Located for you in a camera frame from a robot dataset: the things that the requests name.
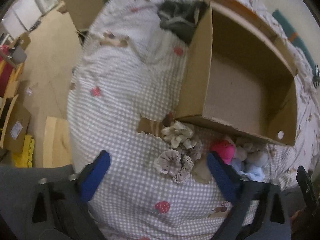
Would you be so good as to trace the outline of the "yellow foam piece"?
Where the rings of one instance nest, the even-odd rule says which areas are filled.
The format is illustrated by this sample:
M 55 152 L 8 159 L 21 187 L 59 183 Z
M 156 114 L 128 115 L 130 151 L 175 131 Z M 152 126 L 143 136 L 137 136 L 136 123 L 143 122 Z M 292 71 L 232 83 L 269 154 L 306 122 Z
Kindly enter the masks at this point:
M 34 147 L 34 138 L 31 135 L 27 134 L 24 137 L 21 152 L 12 153 L 11 155 L 14 166 L 18 168 L 32 168 Z

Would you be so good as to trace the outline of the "red suitcase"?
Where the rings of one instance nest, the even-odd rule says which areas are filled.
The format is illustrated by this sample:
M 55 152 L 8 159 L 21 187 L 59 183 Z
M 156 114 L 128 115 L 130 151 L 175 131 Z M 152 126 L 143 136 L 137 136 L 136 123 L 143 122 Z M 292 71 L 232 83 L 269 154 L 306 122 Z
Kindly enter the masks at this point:
M 14 70 L 14 64 L 9 55 L 9 47 L 1 46 L 1 67 L 0 67 L 0 97 L 2 98 L 7 89 L 10 76 Z

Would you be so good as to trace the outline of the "beige lace scrunchie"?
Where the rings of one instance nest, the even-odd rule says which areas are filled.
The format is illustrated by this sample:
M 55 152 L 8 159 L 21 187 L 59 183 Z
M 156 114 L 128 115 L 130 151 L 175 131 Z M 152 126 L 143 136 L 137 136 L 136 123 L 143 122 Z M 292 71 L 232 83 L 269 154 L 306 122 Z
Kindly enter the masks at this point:
M 195 163 L 201 159 L 203 143 L 197 141 L 195 146 L 187 149 L 178 147 L 164 151 L 153 163 L 162 175 L 171 178 L 176 184 L 183 184 L 191 175 Z

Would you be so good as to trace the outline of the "checkered duvet with strawberries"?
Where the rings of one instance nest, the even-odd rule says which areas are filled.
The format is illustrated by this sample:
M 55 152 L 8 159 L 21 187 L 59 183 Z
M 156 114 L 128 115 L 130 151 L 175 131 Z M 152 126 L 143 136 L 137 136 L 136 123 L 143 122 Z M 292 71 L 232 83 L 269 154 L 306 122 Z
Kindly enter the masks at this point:
M 209 216 L 223 202 L 215 181 L 178 184 L 160 174 L 153 163 L 169 145 L 137 132 L 140 118 L 160 121 L 177 105 L 185 69 L 186 57 L 174 52 L 183 42 L 159 27 L 156 5 L 163 1 L 109 0 L 72 76 L 74 169 L 102 150 L 111 156 L 89 204 L 108 239 L 209 239 L 222 223 Z

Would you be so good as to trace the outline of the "cardboard box with label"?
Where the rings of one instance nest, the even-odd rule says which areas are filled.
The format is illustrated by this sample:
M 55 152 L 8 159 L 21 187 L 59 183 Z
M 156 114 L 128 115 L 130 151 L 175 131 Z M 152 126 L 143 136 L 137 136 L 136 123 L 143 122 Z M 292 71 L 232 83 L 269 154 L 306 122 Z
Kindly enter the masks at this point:
M 1 105 L 1 148 L 20 152 L 31 113 L 19 100 L 19 95 L 3 98 Z

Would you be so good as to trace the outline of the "light blue fluffy cloth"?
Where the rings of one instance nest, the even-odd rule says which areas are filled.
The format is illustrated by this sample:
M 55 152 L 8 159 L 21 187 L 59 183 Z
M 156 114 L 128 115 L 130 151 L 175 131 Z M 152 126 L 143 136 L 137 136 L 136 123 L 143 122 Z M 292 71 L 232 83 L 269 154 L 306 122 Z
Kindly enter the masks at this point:
M 237 174 L 239 174 L 240 176 L 246 176 L 252 181 L 262 182 L 265 178 L 263 169 L 253 164 L 247 164 L 239 159 L 234 158 L 232 159 L 230 165 Z

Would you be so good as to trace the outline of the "dark grey garment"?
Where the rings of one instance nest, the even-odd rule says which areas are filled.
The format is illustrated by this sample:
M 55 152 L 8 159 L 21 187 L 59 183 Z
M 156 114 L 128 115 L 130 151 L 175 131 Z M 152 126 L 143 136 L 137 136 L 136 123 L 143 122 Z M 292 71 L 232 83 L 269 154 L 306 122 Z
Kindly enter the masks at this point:
M 158 7 L 160 28 L 175 34 L 190 44 L 198 23 L 206 13 L 208 5 L 203 1 L 174 2 L 166 0 Z

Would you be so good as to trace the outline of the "pink plush toy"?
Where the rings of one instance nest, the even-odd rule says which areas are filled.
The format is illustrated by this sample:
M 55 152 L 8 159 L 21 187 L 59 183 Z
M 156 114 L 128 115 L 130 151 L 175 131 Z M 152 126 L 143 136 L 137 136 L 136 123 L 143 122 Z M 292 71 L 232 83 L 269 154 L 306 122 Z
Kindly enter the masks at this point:
M 223 162 L 229 165 L 235 155 L 236 148 L 227 140 L 217 140 L 211 143 L 210 150 L 216 152 Z

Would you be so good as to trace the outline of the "cream white scrunchie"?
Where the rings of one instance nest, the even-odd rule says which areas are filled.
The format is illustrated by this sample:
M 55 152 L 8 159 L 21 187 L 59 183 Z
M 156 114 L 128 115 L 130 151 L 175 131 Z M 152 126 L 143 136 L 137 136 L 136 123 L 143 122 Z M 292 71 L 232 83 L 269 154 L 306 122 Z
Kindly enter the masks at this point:
M 183 147 L 186 149 L 194 148 L 197 144 L 195 139 L 195 126 L 192 124 L 182 123 L 180 121 L 172 122 L 161 130 L 164 141 L 171 144 L 171 148 L 177 149 Z

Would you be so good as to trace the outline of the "grey bucket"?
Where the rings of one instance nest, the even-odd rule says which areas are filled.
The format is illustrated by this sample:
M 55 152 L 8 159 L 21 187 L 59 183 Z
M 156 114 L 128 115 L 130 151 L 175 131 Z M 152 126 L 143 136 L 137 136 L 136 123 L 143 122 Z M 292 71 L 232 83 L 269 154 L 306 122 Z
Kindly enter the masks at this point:
M 27 55 L 23 48 L 19 45 L 11 50 L 11 60 L 15 64 L 24 63 L 27 59 Z

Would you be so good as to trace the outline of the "open cardboard box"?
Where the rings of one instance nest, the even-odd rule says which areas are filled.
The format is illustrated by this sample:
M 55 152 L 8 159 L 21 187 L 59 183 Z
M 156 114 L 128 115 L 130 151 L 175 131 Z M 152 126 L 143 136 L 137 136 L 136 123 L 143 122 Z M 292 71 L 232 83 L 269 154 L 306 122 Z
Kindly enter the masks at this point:
M 276 32 L 237 0 L 208 5 L 188 50 L 176 119 L 254 141 L 293 146 L 293 57 Z

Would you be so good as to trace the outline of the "teal pillow with orange stripe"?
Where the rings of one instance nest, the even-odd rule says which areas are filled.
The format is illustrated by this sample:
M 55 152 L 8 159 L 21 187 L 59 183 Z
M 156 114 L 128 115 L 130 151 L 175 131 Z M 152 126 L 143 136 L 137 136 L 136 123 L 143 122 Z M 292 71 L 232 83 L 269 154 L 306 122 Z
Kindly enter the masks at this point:
M 306 44 L 303 39 L 297 33 L 296 29 L 293 25 L 287 20 L 287 18 L 277 9 L 272 13 L 272 16 L 278 21 L 278 23 L 282 26 L 283 31 L 285 32 L 288 40 L 295 46 L 300 48 L 307 61 L 309 62 L 312 73 L 315 77 L 319 75 L 319 69 L 317 63 L 313 60 L 310 51 L 308 50 Z

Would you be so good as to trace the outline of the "wooden board on floor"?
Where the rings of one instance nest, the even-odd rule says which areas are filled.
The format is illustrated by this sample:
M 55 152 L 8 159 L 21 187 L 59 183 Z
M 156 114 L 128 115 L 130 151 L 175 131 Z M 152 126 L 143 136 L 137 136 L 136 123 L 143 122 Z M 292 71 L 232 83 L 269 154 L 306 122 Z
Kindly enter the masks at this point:
M 68 121 L 48 116 L 43 139 L 43 167 L 62 167 L 72 163 Z

